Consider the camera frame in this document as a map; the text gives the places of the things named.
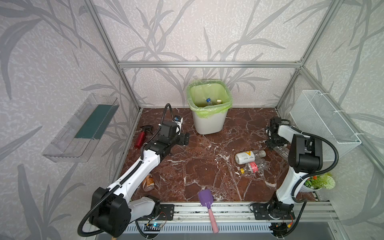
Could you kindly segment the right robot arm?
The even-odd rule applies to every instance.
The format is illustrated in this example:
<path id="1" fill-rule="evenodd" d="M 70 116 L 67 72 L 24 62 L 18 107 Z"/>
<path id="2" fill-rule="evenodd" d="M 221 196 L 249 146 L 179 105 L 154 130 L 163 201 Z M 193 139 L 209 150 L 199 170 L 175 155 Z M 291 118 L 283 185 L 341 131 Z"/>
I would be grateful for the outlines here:
<path id="1" fill-rule="evenodd" d="M 275 191 L 267 205 L 270 215 L 290 213 L 295 203 L 303 203 L 307 200 L 296 198 L 299 188 L 310 177 L 330 172 L 339 162 L 337 148 L 327 139 L 315 134 L 303 132 L 290 125 L 289 120 L 280 117 L 270 119 L 266 127 L 268 140 L 267 147 L 275 150 L 290 144 L 288 151 L 289 171 L 282 185 Z M 334 152 L 334 161 L 330 167 L 323 169 L 323 144 L 328 145 Z"/>

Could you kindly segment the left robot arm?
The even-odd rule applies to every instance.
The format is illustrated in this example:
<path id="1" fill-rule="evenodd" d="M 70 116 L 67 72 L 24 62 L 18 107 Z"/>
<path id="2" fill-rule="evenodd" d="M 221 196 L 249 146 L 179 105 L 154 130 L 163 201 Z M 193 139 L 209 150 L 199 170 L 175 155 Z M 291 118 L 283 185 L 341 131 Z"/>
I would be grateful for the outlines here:
<path id="1" fill-rule="evenodd" d="M 90 210 L 80 221 L 77 233 L 87 238 L 107 233 L 119 237 L 127 226 L 143 216 L 149 216 L 157 201 L 152 197 L 131 198 L 145 178 L 176 146 L 189 143 L 189 133 L 182 133 L 183 118 L 171 115 L 171 121 L 161 120 L 158 130 L 141 147 L 138 160 L 107 188 L 99 187 L 92 196 Z"/>

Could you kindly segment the white yellow label bottle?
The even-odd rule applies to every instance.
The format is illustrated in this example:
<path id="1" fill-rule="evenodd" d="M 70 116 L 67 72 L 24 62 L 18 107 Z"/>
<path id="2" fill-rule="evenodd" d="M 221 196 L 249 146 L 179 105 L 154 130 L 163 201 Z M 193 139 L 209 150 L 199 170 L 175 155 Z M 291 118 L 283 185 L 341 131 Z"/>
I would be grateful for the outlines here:
<path id="1" fill-rule="evenodd" d="M 250 162 L 254 162 L 257 159 L 264 158 L 265 156 L 266 156 L 266 152 L 264 150 L 247 151 L 247 152 L 236 154 L 235 161 L 239 165 L 244 165 Z"/>

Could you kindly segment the clear bottle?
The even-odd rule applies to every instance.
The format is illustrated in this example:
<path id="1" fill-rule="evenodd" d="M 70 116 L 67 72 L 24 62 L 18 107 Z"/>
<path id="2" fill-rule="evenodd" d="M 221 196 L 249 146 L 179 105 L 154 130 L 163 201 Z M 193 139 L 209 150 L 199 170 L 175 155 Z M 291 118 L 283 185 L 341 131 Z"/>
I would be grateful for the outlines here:
<path id="1" fill-rule="evenodd" d="M 290 150 L 285 146 L 274 147 L 273 150 L 278 153 L 285 161 L 288 161 Z"/>

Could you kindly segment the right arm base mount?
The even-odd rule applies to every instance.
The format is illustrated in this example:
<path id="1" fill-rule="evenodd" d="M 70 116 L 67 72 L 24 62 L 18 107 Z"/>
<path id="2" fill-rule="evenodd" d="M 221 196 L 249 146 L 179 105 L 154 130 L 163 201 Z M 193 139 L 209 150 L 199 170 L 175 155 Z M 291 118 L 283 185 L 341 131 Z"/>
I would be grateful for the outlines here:
<path id="1" fill-rule="evenodd" d="M 252 203 L 251 211 L 256 220 L 295 220 L 294 204 L 282 202 Z"/>

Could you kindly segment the pink label yellow cap bottle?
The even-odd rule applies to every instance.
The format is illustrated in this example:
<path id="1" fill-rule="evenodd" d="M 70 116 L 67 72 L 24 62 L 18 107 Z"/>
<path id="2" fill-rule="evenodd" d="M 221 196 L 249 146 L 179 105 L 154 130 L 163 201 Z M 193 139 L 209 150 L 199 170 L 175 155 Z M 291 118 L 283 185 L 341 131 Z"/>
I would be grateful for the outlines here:
<path id="1" fill-rule="evenodd" d="M 269 162 L 265 159 L 259 159 L 250 163 L 247 163 L 243 168 L 240 169 L 242 175 L 254 174 L 263 172 L 269 168 Z"/>

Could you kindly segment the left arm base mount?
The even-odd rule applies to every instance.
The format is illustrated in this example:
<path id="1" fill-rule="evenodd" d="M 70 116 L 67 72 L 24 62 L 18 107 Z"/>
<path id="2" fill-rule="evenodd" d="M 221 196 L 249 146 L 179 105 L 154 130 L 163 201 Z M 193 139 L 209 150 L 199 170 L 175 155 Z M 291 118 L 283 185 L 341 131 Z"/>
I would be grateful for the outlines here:
<path id="1" fill-rule="evenodd" d="M 161 220 L 161 221 L 172 221 L 174 218 L 175 205 L 174 204 L 158 204 L 155 205 L 153 211 L 144 216 L 143 219 L 149 221 L 151 219 Z"/>

